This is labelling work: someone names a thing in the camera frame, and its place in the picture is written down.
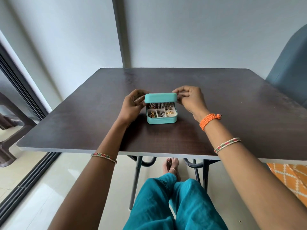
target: hand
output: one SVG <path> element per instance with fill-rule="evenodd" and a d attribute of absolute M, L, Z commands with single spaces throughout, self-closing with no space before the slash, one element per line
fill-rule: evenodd
<path fill-rule="evenodd" d="M 143 89 L 135 89 L 127 95 L 122 103 L 122 109 L 118 115 L 117 120 L 120 123 L 129 126 L 139 115 L 140 111 L 146 105 L 144 103 L 145 94 L 148 91 Z"/>
<path fill-rule="evenodd" d="M 177 93 L 177 101 L 193 114 L 196 121 L 200 122 L 210 112 L 207 109 L 204 95 L 199 87 L 184 85 L 173 90 Z"/>

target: black door frame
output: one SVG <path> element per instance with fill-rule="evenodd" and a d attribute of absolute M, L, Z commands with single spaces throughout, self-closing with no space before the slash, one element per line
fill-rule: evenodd
<path fill-rule="evenodd" d="M 36 117 L 39 120 L 44 119 L 48 115 L 46 108 L 1 44 L 0 69 L 15 87 L 17 92 L 22 96 Z M 59 155 L 59 152 L 47 152 L 25 178 L 0 203 L 0 227 Z"/>

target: jewelry box lid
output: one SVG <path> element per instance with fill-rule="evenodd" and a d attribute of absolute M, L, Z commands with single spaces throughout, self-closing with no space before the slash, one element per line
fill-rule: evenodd
<path fill-rule="evenodd" d="M 145 103 L 159 103 L 159 102 L 176 102 L 176 93 L 148 93 L 145 94 Z"/>

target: white wall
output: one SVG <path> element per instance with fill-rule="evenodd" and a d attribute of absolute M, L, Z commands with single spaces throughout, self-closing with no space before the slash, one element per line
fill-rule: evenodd
<path fill-rule="evenodd" d="M 112 0 L 9 0 L 61 97 L 122 67 Z"/>
<path fill-rule="evenodd" d="M 248 68 L 266 78 L 307 0 L 124 0 L 132 67 Z"/>
<path fill-rule="evenodd" d="M 51 112 L 62 99 L 5 0 L 0 0 L 0 42 L 47 111 Z"/>

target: forearm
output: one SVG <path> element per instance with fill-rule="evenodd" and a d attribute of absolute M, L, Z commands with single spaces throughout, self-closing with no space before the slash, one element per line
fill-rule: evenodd
<path fill-rule="evenodd" d="M 116 159 L 127 124 L 116 121 L 97 149 Z M 114 170 L 110 160 L 92 157 L 53 218 L 49 230 L 97 229 Z"/>
<path fill-rule="evenodd" d="M 205 132 L 214 148 L 234 138 L 217 119 L 207 124 Z M 307 226 L 306 207 L 243 144 L 231 144 L 218 156 L 261 229 Z"/>

